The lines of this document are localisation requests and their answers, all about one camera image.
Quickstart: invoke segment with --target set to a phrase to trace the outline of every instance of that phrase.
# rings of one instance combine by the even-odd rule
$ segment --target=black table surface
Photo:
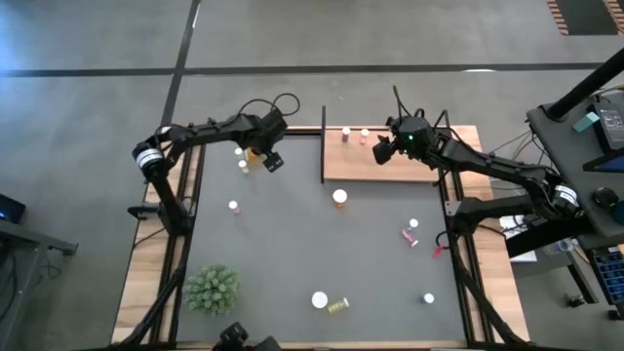
[[[624,103],[621,95],[609,98],[614,103]],[[624,198],[624,174],[583,171],[583,164],[603,156],[603,151],[593,128],[582,133],[572,128],[574,123],[585,116],[590,104],[589,100],[579,104],[561,123],[548,119],[541,108],[533,109],[526,115],[531,128],[552,157],[565,182],[576,191],[578,204],[596,230],[595,233],[578,237],[581,247],[586,250],[611,247],[624,242],[624,226],[613,220],[608,211],[592,200],[593,191],[602,186],[610,187]]]

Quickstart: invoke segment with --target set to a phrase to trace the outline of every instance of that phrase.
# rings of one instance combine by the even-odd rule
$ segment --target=green plant
[[[205,266],[186,280],[184,303],[191,311],[226,315],[234,308],[239,286],[238,274],[223,264]]]

